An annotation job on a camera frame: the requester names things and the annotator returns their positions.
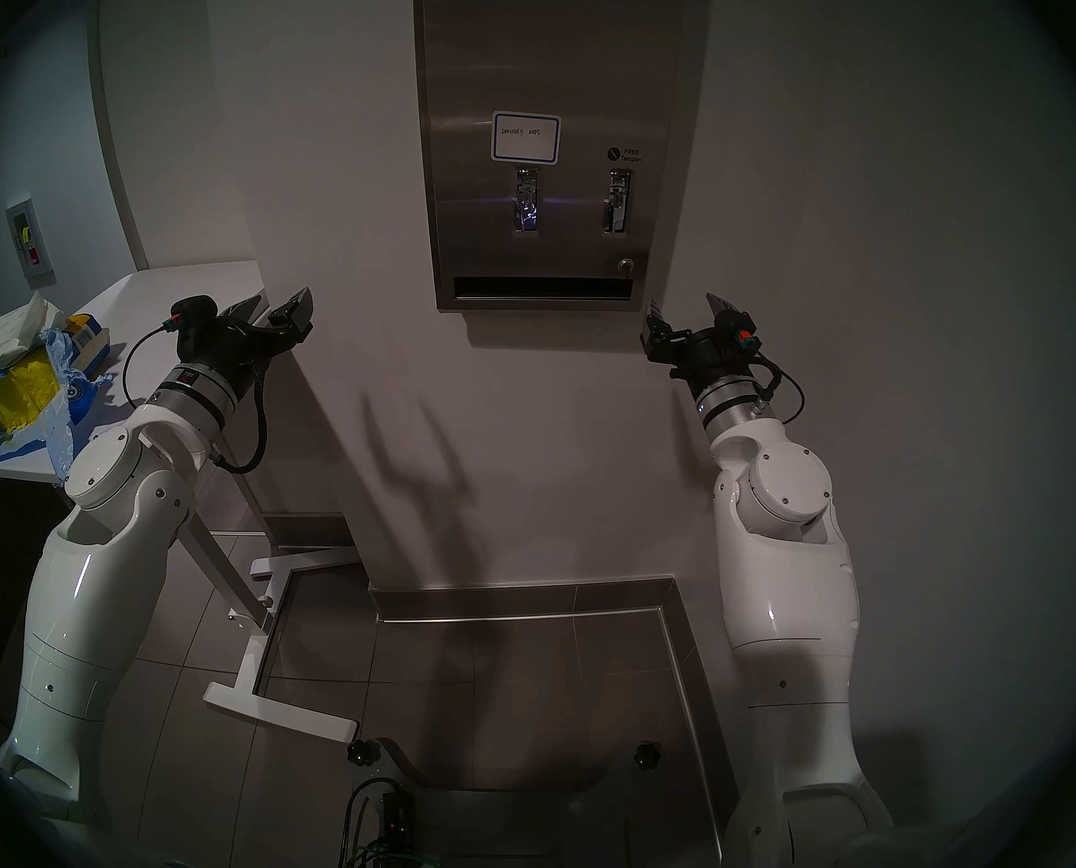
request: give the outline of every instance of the handwritten label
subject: handwritten label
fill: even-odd
[[[494,112],[494,137],[489,156],[494,161],[556,165],[562,119],[556,114]]]

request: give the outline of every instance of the green cable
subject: green cable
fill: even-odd
[[[369,856],[369,855],[380,855],[384,859],[408,859],[408,862],[416,863],[417,865],[427,865],[430,868],[442,868],[440,863],[435,863],[434,859],[427,859],[423,855],[414,855],[413,853],[391,853],[386,852],[384,849],[379,849],[373,843],[368,845],[358,845],[356,851],[350,857],[350,860],[345,863],[345,868],[355,868],[356,866],[364,865],[365,863],[358,863],[357,856]]]

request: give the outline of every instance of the stainless steel baseboard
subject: stainless steel baseboard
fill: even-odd
[[[591,584],[533,584],[516,587],[443,587],[377,590],[370,587],[379,622],[483,622],[543,620],[599,612],[652,610],[660,614],[670,650],[686,724],[703,772],[711,821],[722,841],[739,799],[703,657],[698,655],[686,607],[674,578]]]

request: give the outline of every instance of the yellow package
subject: yellow package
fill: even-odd
[[[30,426],[47,407],[60,382],[55,378],[47,348],[43,345],[24,354],[0,380],[0,430],[4,436]]]

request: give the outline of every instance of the packaging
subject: packaging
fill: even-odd
[[[91,379],[109,355],[108,326],[100,326],[91,314],[72,314],[65,321],[63,329],[71,336],[71,368]]]
[[[91,408],[112,374],[99,374],[109,352],[109,331],[94,317],[77,315],[75,338],[63,319],[40,333],[40,344],[15,364],[0,369],[0,461],[46,446],[52,469],[62,483],[83,446],[71,427]],[[76,365],[95,374],[89,376]]]
[[[31,301],[22,308],[0,316],[0,370],[11,367],[31,351],[41,330],[48,326],[62,329],[63,321],[63,313],[38,291],[32,293]]]
[[[34,423],[58,390],[60,383],[44,345],[0,370],[0,435],[11,436]]]

